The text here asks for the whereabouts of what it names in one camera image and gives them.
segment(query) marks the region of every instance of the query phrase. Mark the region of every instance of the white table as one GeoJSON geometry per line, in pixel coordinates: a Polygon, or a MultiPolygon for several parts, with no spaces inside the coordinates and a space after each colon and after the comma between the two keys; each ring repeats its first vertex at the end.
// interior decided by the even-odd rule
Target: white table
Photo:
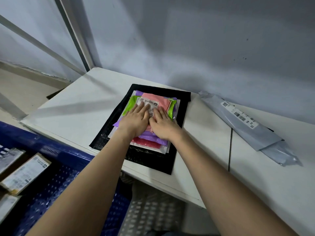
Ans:
{"type": "MultiPolygon", "coordinates": [[[[93,68],[21,121],[32,130],[96,155],[89,147],[131,84],[172,88],[114,71],[93,68]]],[[[191,94],[183,127],[226,168],[231,128],[191,94]]],[[[177,153],[171,175],[125,160],[122,170],[179,199],[204,207],[191,175],[177,153]]]]}
{"type": "Polygon", "coordinates": [[[315,235],[315,125],[236,105],[284,138],[303,167],[281,167],[233,132],[230,169],[300,235],[315,235]]]}

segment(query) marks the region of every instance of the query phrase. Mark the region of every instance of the blue plastic crate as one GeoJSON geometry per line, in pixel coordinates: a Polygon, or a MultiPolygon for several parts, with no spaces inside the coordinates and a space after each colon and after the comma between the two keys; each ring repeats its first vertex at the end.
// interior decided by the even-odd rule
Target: blue plastic crate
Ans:
{"type": "MultiPolygon", "coordinates": [[[[0,121],[0,151],[17,147],[40,152],[52,164],[23,192],[24,196],[1,224],[6,235],[25,235],[94,156],[44,136],[0,121]]],[[[131,186],[118,181],[101,235],[116,236],[132,198],[131,186]]]]}

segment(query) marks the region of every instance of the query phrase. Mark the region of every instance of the gray mailer bag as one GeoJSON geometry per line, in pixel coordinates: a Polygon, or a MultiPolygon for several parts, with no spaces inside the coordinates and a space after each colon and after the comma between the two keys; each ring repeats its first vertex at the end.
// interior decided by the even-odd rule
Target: gray mailer bag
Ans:
{"type": "Polygon", "coordinates": [[[215,94],[201,91],[203,102],[256,151],[282,166],[299,164],[286,142],[253,118],[215,94]]]}

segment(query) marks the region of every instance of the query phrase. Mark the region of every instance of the black mat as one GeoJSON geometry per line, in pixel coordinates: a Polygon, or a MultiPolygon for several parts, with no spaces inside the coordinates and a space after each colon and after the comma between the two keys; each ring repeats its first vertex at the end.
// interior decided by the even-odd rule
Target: black mat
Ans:
{"type": "MultiPolygon", "coordinates": [[[[135,90],[164,97],[180,99],[176,120],[180,127],[183,126],[187,105],[188,102],[190,102],[190,92],[132,84],[123,100],[114,109],[100,132],[90,144],[90,147],[96,150],[101,150],[109,141],[108,135],[113,129],[113,124],[119,120],[119,117],[125,109],[129,98],[135,90]]],[[[173,144],[171,144],[169,148],[169,153],[166,154],[147,150],[141,147],[130,146],[125,159],[171,175],[175,161],[175,155],[176,148],[173,144]]]]}

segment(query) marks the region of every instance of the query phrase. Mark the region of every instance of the white wall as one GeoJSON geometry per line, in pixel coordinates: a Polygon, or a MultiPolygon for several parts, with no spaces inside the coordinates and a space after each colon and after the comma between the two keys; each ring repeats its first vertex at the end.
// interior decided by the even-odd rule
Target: white wall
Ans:
{"type": "MultiPolygon", "coordinates": [[[[1,0],[0,14],[85,71],[54,0],[1,0]]],[[[80,77],[78,73],[1,24],[0,60],[71,81],[80,77]]]]}
{"type": "Polygon", "coordinates": [[[98,67],[315,124],[313,0],[71,0],[98,67]]]}

